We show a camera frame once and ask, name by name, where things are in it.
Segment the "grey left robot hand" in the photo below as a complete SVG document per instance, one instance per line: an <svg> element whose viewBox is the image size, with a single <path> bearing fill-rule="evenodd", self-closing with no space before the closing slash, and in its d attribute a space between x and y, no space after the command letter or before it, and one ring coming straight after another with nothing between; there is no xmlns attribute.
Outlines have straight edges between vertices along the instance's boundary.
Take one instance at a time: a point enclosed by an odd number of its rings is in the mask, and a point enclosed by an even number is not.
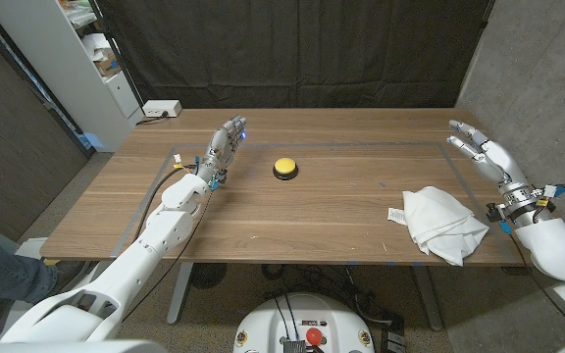
<svg viewBox="0 0 565 353"><path fill-rule="evenodd" d="M226 182L228 166L245 138L245 124L246 119L240 115L225 122L213 133L206 153L197 163L195 174L206 181L211 190Z"/></svg>

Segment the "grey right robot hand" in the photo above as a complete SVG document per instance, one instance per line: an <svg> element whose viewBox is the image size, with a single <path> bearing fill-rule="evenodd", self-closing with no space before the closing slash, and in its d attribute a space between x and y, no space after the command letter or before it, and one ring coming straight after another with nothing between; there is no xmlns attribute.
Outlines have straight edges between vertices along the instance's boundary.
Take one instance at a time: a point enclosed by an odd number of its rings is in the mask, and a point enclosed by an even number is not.
<svg viewBox="0 0 565 353"><path fill-rule="evenodd" d="M554 207L542 188L535 188L515 159L500 144L492 141L474 126L450 120L449 127L470 138L472 144L451 135L447 141L471 159L477 171L497 185L503 198L499 204L489 203L491 222L507 221L526 227L553 219Z"/></svg>

